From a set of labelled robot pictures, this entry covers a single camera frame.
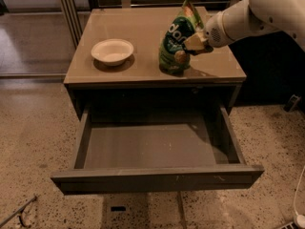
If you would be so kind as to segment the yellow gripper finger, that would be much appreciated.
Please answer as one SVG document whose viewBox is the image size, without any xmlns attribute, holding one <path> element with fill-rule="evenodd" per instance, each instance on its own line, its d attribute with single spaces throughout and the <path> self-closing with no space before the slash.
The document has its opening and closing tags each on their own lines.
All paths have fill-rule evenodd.
<svg viewBox="0 0 305 229">
<path fill-rule="evenodd" d="M 202 54 L 202 53 L 210 53 L 214 50 L 211 46 L 203 46 L 194 51 L 194 55 Z"/>
<path fill-rule="evenodd" d="M 206 49 L 208 39 L 202 31 L 194 33 L 188 37 L 183 45 L 187 51 L 203 51 Z"/>
</svg>

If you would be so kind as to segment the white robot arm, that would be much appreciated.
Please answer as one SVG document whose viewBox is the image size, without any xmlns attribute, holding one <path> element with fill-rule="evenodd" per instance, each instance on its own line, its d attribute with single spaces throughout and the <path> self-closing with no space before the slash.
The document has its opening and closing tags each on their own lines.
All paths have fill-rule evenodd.
<svg viewBox="0 0 305 229">
<path fill-rule="evenodd" d="M 305 51 L 305 0 L 241 0 L 209 18 L 183 48 L 202 53 L 276 31 L 284 31 Z"/>
</svg>

